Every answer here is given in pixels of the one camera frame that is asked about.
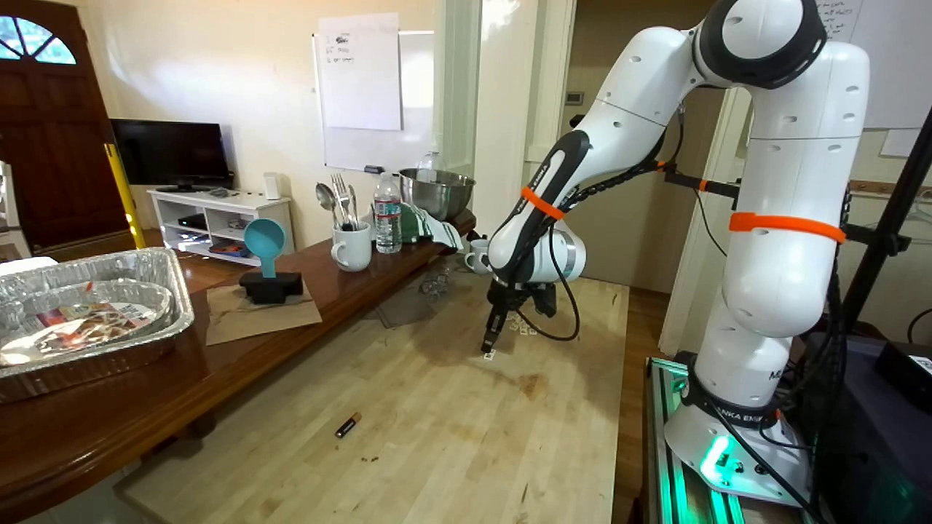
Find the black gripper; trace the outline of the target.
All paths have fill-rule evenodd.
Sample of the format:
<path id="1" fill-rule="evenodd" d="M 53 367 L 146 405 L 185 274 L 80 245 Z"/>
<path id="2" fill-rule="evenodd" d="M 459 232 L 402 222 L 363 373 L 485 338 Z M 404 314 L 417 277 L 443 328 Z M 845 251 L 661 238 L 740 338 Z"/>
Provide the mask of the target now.
<path id="1" fill-rule="evenodd" d="M 479 338 L 479 356 L 494 351 L 507 314 L 522 309 L 527 298 L 530 298 L 527 287 L 500 286 L 497 279 L 488 282 L 488 292 L 485 292 L 488 319 Z"/>

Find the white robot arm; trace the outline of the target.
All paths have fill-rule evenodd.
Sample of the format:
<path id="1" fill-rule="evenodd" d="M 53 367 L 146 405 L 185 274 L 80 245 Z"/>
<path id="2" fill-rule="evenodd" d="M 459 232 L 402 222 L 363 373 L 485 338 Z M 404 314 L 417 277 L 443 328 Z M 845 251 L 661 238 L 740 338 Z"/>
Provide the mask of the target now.
<path id="1" fill-rule="evenodd" d="M 589 180 L 653 168 L 695 87 L 747 89 L 752 126 L 721 286 L 663 442 L 712 490 L 797 506 L 808 456 L 773 394 L 792 341 L 824 312 L 871 92 L 867 53 L 829 37 L 814 0 L 715 0 L 695 25 L 645 25 L 623 46 L 581 123 L 488 236 L 484 338 L 581 270 L 586 248 L 562 216 Z"/>

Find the green lit robot base rail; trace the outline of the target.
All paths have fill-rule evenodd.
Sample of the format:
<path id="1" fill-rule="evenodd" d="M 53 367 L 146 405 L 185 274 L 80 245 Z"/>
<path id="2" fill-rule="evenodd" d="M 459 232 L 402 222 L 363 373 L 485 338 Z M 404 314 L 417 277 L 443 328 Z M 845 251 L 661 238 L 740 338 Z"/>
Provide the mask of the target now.
<path id="1" fill-rule="evenodd" d="M 686 405 L 682 362 L 645 363 L 648 524 L 820 524 L 808 449 L 773 414 L 747 427 Z"/>

